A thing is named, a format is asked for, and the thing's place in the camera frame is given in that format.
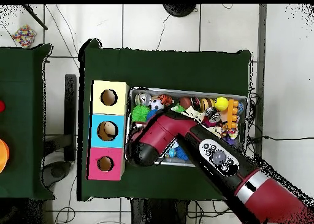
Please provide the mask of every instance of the blue block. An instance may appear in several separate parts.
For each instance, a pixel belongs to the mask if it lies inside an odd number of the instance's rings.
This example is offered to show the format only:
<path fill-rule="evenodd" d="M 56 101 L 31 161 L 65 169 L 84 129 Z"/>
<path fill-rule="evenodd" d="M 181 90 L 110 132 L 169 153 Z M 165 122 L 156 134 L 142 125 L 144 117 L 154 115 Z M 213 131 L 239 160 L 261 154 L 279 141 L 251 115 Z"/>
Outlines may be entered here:
<path fill-rule="evenodd" d="M 97 128 L 100 123 L 111 121 L 118 127 L 118 135 L 112 141 L 103 141 L 97 135 Z M 119 147 L 124 146 L 124 116 L 123 115 L 98 115 L 91 116 L 91 147 Z"/>

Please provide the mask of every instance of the circular hole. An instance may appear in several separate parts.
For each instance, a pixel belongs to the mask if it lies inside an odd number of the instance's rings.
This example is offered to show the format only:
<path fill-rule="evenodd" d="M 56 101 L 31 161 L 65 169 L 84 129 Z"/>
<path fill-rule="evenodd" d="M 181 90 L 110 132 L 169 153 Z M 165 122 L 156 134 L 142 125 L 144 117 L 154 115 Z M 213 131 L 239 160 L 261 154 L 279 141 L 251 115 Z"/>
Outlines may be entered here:
<path fill-rule="evenodd" d="M 97 135 L 103 141 L 113 141 L 118 135 L 118 127 L 112 121 L 101 122 L 97 128 Z"/>
<path fill-rule="evenodd" d="M 101 102 L 106 106 L 113 106 L 118 101 L 118 96 L 114 90 L 104 90 L 101 93 Z"/>
<path fill-rule="evenodd" d="M 104 172 L 109 172 L 113 168 L 113 160 L 109 156 L 103 156 L 97 161 L 97 166 Z"/>

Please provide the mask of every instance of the green spiky ball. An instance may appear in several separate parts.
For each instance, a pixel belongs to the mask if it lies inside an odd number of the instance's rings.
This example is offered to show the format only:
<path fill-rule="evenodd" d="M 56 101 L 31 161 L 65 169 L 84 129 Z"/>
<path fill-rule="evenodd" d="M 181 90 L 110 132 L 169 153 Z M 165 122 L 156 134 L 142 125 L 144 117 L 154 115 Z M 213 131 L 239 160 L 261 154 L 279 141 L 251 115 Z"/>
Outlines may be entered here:
<path fill-rule="evenodd" d="M 132 122 L 146 122 L 147 114 L 150 108 L 138 105 L 132 110 Z"/>
<path fill-rule="evenodd" d="M 185 111 L 185 108 L 182 107 L 179 103 L 175 106 L 174 111 L 178 112 L 178 113 L 182 113 L 183 111 Z"/>

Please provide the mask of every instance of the table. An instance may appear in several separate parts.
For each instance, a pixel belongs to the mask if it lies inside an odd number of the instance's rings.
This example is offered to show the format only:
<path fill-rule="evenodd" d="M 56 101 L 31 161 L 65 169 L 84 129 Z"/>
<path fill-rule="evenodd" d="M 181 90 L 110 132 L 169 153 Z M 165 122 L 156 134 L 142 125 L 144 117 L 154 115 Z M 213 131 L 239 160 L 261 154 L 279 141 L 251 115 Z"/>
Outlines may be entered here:
<path fill-rule="evenodd" d="M 149 52 L 101 48 L 97 39 L 80 49 L 80 93 L 78 119 L 78 200 L 134 197 L 156 199 L 221 199 L 213 185 L 197 168 L 152 166 L 135 168 L 126 163 L 122 179 L 86 180 L 88 117 L 91 80 L 126 82 L 173 90 L 248 96 L 248 50 L 221 52 Z"/>

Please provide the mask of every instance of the silver band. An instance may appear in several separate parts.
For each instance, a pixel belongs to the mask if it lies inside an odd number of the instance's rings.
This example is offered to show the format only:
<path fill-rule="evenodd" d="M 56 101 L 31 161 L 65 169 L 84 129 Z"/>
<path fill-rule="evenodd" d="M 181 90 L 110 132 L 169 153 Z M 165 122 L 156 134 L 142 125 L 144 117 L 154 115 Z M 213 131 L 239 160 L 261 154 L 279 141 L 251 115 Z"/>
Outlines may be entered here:
<path fill-rule="evenodd" d="M 252 186 L 258 189 L 267 179 L 269 179 L 269 177 L 267 177 L 263 172 L 257 171 L 245 183 L 249 182 Z M 238 191 L 237 197 L 245 204 L 253 193 L 254 192 L 244 184 Z"/>

